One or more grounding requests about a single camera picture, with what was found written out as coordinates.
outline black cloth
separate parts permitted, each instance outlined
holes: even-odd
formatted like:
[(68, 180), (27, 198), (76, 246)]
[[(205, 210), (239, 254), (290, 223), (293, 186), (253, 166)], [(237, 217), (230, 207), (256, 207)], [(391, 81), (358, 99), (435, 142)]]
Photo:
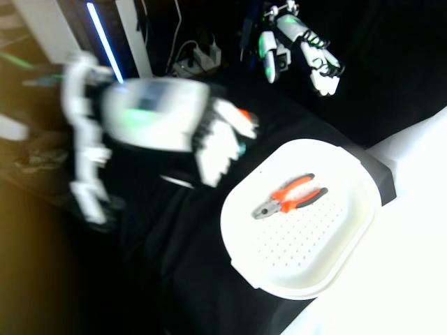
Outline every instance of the black cloth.
[(216, 188), (181, 188), (151, 173), (150, 157), (128, 162), (116, 151), (104, 179), (127, 203), (119, 239), (124, 262), (144, 290), (147, 319), (172, 335), (280, 334), (310, 301), (254, 290), (230, 265), (220, 233), (228, 193), (283, 143), (314, 138), (357, 156), (377, 183), (383, 203), (395, 197), (390, 170), (332, 126), (257, 77), (224, 73), (238, 107), (258, 115), (260, 135)]

